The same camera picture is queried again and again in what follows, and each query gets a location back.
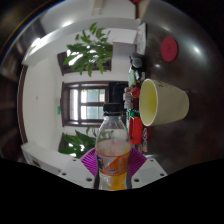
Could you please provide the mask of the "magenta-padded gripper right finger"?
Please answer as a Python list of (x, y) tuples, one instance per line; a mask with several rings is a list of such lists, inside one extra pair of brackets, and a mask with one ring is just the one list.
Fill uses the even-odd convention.
[(135, 148), (131, 149), (126, 178), (127, 189), (146, 186), (147, 184), (157, 181), (166, 175), (167, 173), (155, 158), (149, 155), (143, 155)]

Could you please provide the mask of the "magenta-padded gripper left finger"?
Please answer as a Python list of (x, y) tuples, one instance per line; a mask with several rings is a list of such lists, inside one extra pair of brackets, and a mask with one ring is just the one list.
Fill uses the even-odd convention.
[(89, 150), (80, 159), (72, 158), (59, 173), (59, 177), (84, 188), (97, 189), (99, 175), (95, 149)]

